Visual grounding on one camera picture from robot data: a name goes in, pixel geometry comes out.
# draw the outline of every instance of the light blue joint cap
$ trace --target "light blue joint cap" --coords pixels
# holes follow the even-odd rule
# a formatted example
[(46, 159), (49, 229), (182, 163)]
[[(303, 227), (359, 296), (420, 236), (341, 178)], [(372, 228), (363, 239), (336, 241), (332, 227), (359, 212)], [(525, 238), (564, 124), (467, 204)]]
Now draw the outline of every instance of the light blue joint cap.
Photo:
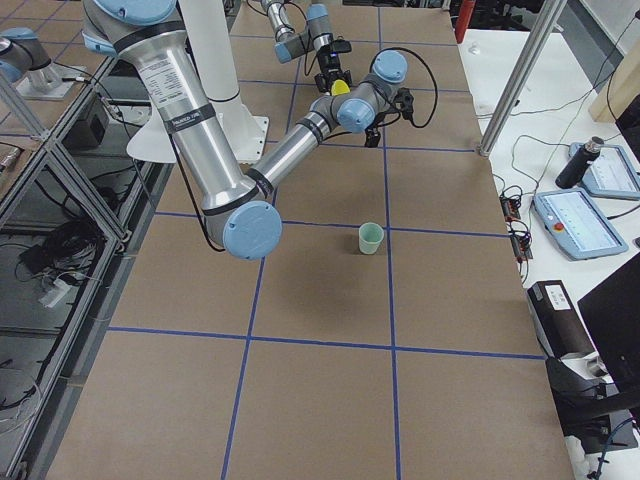
[(326, 17), (327, 15), (329, 15), (327, 7), (321, 3), (314, 3), (309, 6), (309, 9), (307, 10), (307, 20), (315, 20), (316, 18)]
[(166, 19), (177, 0), (93, 0), (107, 15), (131, 25), (148, 26)]
[(291, 53), (284, 43), (278, 42), (273, 48), (276, 51), (276, 57), (278, 57), (280, 63), (288, 63), (291, 61)]
[(20, 70), (2, 60), (0, 60), (0, 72), (4, 73), (4, 76), (7, 77), (7, 80), (11, 83), (17, 82), (22, 78), (22, 72)]
[(82, 36), (84, 37), (84, 46), (92, 52), (106, 55), (107, 57), (118, 57), (118, 52), (116, 52), (116, 49), (113, 48), (113, 45), (106, 40), (92, 37), (84, 32), (82, 32)]
[(234, 257), (257, 260), (276, 248), (282, 235), (282, 219), (275, 207), (262, 200), (245, 203), (231, 214), (222, 242)]
[(352, 133), (364, 132), (375, 118), (373, 107), (361, 98), (345, 100), (338, 110), (338, 122)]
[(38, 38), (34, 31), (27, 27), (9, 28), (0, 32), (0, 36), (9, 40), (36, 40)]
[(376, 57), (373, 73), (388, 83), (402, 83), (407, 76), (407, 60), (395, 50), (385, 50)]

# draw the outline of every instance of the metal frame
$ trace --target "metal frame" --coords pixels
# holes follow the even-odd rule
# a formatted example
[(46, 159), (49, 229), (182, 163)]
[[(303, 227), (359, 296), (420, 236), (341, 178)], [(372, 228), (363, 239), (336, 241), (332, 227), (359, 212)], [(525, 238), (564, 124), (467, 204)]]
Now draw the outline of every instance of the metal frame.
[[(115, 60), (105, 60), (97, 69), (92, 83), (99, 88), (98, 79), (114, 65)], [(63, 373), (77, 380), (78, 375), (88, 373), (133, 263), (134, 257), (120, 256), (117, 253), (122, 252), (125, 247), (129, 247), (130, 251), (139, 248), (153, 216), (153, 205), (143, 193), (143, 179), (136, 176), (136, 183), (123, 204), (121, 215), (117, 216), (61, 144), (81, 109), (91, 99), (94, 88), (96, 87), (83, 88), (56, 125), (47, 130), (16, 89), (0, 75), (0, 99), (21, 121), (32, 138), (42, 142), (12, 188), (0, 200), (0, 227), (10, 221), (11, 215), (33, 187), (37, 176), (48, 167), (68, 192), (79, 199), (102, 231), (105, 244), (100, 257), (95, 259), (92, 276), (109, 283), (105, 286), (104, 283), (90, 280), (76, 294), (75, 308), (69, 313), (71, 317), (67, 318), (67, 330), (40, 383), (43, 392), (40, 410), (25, 427), (25, 433), (15, 450), (11, 449), (11, 458), (7, 458), (10, 464), (8, 478), (18, 475), (23, 460), (29, 463), (30, 479), (44, 478), (46, 475), (81, 391), (77, 383), (65, 380), (60, 375)], [(144, 179), (154, 182), (150, 189), (152, 197), (157, 200), (169, 177), (171, 166), (147, 164), (141, 170)], [(50, 226), (43, 226), (43, 231), (47, 228)], [(129, 228), (134, 230), (133, 235), (128, 231)]]
[(487, 125), (482, 142), (478, 146), (480, 155), (488, 157), (498, 141), (500, 132), (502, 132), (505, 123), (507, 123), (518, 96), (524, 88), (527, 78), (529, 78), (529, 74), (533, 70), (566, 3), (567, 0), (547, 0), (544, 2), (536, 23), (527, 38), (527, 42), (524, 44), (522, 53), (518, 57), (515, 67), (513, 67), (509, 81), (504, 87), (489, 125)]

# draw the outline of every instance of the yellow object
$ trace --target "yellow object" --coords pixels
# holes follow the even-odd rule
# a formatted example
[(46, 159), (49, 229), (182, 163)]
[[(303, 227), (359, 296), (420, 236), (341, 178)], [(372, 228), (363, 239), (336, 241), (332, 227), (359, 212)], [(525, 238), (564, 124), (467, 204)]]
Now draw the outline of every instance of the yellow object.
[(333, 85), (331, 85), (331, 96), (333, 97), (342, 95), (343, 93), (349, 93), (350, 91), (349, 85), (347, 85), (347, 82), (344, 80), (336, 80), (333, 82)]

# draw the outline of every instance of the white table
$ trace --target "white table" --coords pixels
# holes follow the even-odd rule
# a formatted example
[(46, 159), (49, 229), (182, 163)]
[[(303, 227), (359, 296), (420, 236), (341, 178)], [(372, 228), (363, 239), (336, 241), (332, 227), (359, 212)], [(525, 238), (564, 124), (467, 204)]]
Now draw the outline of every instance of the white table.
[[(527, 35), (526, 32), (469, 30), (464, 43), (460, 45), (460, 55), (483, 131), (489, 122), (483, 115), (491, 114), (498, 103)], [(520, 103), (513, 113), (559, 107), (580, 98), (590, 88), (591, 83), (562, 35), (554, 33), (527, 80), (519, 97)], [(614, 124), (595, 123), (591, 120), (588, 107), (595, 97), (596, 93), (591, 92), (582, 106), (582, 101), (579, 101), (556, 112), (510, 117), (491, 152), (494, 173), (504, 178), (507, 186), (520, 185), (525, 192), (530, 192), (535, 187), (534, 182), (511, 168), (511, 149), (520, 135), (531, 135), (549, 143), (571, 144), (584, 142), (594, 135), (606, 139), (618, 134)], [(567, 130), (574, 117), (575, 120)], [(622, 136), (610, 143), (625, 146), (636, 169), (640, 171), (640, 165)], [(567, 148), (561, 146), (556, 149), (526, 138), (518, 142), (515, 164), (532, 177), (539, 178), (542, 175), (549, 159), (550, 163), (540, 181), (538, 192), (558, 190), (554, 179), (566, 164)], [(496, 181), (496, 185), (499, 190), (502, 188), (500, 181)], [(533, 237), (534, 259), (529, 262), (529, 274), (524, 285), (526, 288), (537, 281), (560, 279), (575, 303), (638, 253), (638, 248), (632, 241), (640, 236), (640, 210), (613, 221), (615, 228), (629, 244), (627, 252), (587, 261), (569, 261), (544, 231), (542, 222), (535, 214), (529, 214), (531, 199), (531, 195), (525, 196), (520, 208)], [(636, 204), (610, 199), (596, 199), (596, 203), (606, 215), (624, 212)], [(597, 456), (589, 455), (592, 467), (597, 464)], [(605, 465), (602, 480), (637, 480), (640, 476), (640, 449), (609, 452), (607, 460), (611, 463)]]

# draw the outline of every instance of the wall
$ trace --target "wall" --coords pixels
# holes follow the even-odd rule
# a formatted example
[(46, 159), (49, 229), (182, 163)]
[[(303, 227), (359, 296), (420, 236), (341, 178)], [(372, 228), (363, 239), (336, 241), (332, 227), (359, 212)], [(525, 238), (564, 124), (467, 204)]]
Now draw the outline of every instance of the wall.
[[(580, 0), (594, 20), (615, 42), (634, 13), (640, 9), (640, 0)], [(627, 53), (640, 39), (640, 20), (635, 20), (620, 40), (619, 47)]]

